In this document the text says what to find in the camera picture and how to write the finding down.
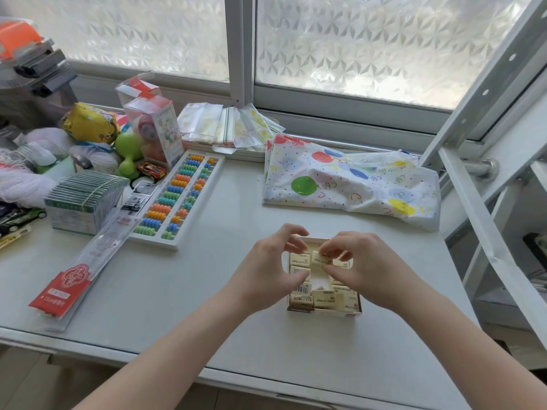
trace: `red label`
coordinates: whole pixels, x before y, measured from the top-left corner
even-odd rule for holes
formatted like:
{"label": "red label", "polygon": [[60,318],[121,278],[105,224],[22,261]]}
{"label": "red label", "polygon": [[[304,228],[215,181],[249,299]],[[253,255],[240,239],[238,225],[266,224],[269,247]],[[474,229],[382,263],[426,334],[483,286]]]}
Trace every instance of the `red label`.
{"label": "red label", "polygon": [[91,284],[89,266],[80,264],[59,273],[28,306],[62,317]]}

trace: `balloon print fabric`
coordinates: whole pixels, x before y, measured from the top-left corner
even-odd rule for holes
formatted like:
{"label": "balloon print fabric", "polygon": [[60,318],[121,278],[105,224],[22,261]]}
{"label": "balloon print fabric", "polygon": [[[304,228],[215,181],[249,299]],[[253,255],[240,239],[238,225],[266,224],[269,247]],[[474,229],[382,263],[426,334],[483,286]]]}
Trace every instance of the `balloon print fabric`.
{"label": "balloon print fabric", "polygon": [[405,151],[342,153],[277,134],[265,168],[266,204],[381,214],[439,229],[439,177]]}

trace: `red toy car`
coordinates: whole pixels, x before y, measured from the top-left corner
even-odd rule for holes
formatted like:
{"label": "red toy car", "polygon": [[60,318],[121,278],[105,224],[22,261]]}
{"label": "red toy car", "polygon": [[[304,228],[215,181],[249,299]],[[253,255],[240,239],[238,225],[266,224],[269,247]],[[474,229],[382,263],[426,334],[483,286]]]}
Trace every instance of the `red toy car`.
{"label": "red toy car", "polygon": [[157,180],[162,179],[168,173],[165,168],[161,168],[157,165],[152,164],[151,162],[143,162],[137,165],[137,169],[144,175],[155,178]]}

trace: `frosted window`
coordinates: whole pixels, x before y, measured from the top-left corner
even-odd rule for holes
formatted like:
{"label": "frosted window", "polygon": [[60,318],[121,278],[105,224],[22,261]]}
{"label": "frosted window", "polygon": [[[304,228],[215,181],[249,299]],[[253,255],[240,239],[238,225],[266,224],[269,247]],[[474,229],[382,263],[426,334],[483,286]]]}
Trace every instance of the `frosted window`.
{"label": "frosted window", "polygon": [[258,0],[256,80],[454,109],[530,0]]}
{"label": "frosted window", "polygon": [[224,0],[4,0],[67,57],[227,82]]}

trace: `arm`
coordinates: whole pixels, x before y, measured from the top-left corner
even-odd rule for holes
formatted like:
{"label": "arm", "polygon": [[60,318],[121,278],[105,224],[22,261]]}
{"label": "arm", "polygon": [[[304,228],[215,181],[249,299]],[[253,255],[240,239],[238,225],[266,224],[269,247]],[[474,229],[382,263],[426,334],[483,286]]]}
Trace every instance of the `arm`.
{"label": "arm", "polygon": [[321,246],[350,270],[325,271],[369,301],[399,314],[435,354],[469,406],[483,409],[540,409],[547,386],[530,374],[447,297],[425,283],[378,236],[342,232]]}
{"label": "arm", "polygon": [[306,244],[284,225],[257,241],[230,281],[166,336],[91,393],[75,410],[173,409],[209,359],[255,311],[268,308],[301,285],[307,273],[287,274],[283,251],[302,253]]}

